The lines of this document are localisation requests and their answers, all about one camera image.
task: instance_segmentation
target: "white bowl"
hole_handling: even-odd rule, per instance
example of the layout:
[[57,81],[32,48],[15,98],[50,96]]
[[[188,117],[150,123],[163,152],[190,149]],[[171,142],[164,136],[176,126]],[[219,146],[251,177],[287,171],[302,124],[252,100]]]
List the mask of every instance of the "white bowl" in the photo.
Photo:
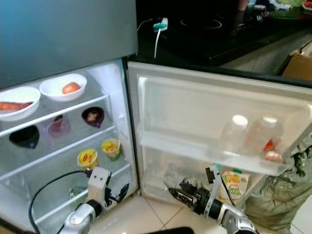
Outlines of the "white bowl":
[[0,102],[33,102],[21,110],[0,111],[0,121],[16,121],[30,116],[39,106],[40,91],[33,87],[22,86],[0,92]]
[[[63,87],[71,82],[75,82],[80,86],[80,89],[69,93],[63,94]],[[80,74],[67,74],[56,78],[45,80],[41,83],[39,90],[43,95],[46,95],[55,101],[72,101],[80,97],[85,90],[87,84],[86,77]]]

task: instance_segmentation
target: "purple bowl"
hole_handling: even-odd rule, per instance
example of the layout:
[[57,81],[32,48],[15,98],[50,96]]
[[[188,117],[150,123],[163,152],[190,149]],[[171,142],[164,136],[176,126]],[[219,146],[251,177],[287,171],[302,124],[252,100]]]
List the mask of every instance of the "purple bowl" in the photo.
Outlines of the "purple bowl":
[[82,112],[81,117],[87,124],[99,128],[104,120],[104,110],[100,107],[90,107]]

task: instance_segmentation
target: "robotic hand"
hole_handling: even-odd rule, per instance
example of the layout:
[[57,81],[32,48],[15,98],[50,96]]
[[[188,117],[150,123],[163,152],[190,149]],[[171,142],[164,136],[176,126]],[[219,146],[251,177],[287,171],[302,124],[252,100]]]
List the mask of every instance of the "robotic hand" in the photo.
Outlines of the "robotic hand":
[[119,195],[111,194],[107,187],[111,173],[103,168],[95,167],[88,182],[86,203],[81,204],[65,220],[60,234],[87,234],[91,224],[102,213],[106,212],[112,201],[121,202],[126,196],[129,184],[126,184]]
[[197,188],[184,180],[182,189],[169,188],[171,195],[190,207],[195,213],[213,218],[224,227],[228,234],[256,234],[257,230],[248,217],[237,207],[222,203],[216,199],[221,185],[221,176],[215,166],[206,169],[209,183],[214,183],[211,193],[204,188]]

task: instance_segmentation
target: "hot dog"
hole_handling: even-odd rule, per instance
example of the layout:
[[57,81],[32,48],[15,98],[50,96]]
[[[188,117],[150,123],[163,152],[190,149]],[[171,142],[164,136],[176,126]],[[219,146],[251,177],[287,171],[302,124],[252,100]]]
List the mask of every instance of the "hot dog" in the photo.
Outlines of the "hot dog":
[[33,102],[17,103],[0,101],[0,111],[21,110],[27,106],[30,106],[31,104],[33,104]]

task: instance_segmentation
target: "plastic bottle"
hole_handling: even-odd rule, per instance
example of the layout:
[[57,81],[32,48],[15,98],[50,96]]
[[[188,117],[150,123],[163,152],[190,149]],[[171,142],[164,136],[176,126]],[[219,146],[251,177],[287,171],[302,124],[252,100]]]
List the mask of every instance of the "plastic bottle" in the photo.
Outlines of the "plastic bottle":
[[246,135],[244,151],[253,154],[263,153],[263,149],[274,136],[277,119],[272,116],[262,116],[256,120]]
[[232,117],[228,122],[219,139],[221,150],[236,153],[244,142],[248,120],[241,115]]

